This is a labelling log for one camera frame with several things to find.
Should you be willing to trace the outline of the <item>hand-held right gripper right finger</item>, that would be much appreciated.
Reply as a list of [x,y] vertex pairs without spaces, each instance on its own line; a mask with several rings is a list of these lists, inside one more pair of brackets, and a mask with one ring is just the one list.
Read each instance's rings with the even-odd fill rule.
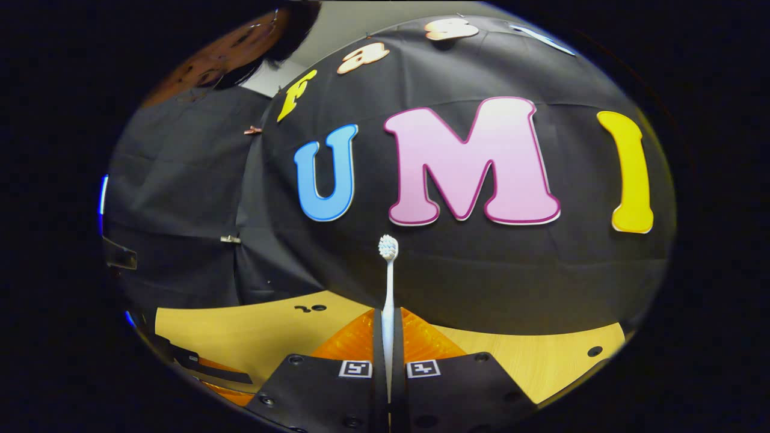
[[394,433],[511,433],[536,411],[490,352],[467,353],[407,309],[397,322]]

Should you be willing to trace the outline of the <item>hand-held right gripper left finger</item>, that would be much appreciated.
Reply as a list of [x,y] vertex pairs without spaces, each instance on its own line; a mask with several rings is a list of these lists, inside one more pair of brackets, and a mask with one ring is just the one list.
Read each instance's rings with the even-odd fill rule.
[[365,354],[288,354],[247,404],[247,411],[284,433],[387,433],[387,397],[379,310],[344,326],[333,343],[357,342]]

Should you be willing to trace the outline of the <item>white toothbrush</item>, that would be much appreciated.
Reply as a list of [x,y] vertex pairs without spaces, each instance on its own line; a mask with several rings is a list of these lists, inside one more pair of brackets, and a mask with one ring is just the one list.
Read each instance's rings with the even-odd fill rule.
[[394,263],[398,250],[397,240],[389,234],[383,234],[378,242],[378,251],[387,262],[387,291],[383,308],[381,309],[381,339],[387,381],[387,402],[389,404],[392,402],[393,352],[395,346]]

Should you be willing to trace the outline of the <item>black backdrop cloth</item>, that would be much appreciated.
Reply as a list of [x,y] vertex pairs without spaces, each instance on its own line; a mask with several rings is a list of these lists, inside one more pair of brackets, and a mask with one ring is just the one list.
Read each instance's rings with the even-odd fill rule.
[[[511,17],[418,17],[338,47],[273,98],[234,86],[139,109],[108,165],[119,287],[160,308],[330,291],[445,327],[637,327],[665,278],[676,194],[637,104]],[[250,126],[261,134],[244,135]],[[220,241],[233,235],[241,244]]]

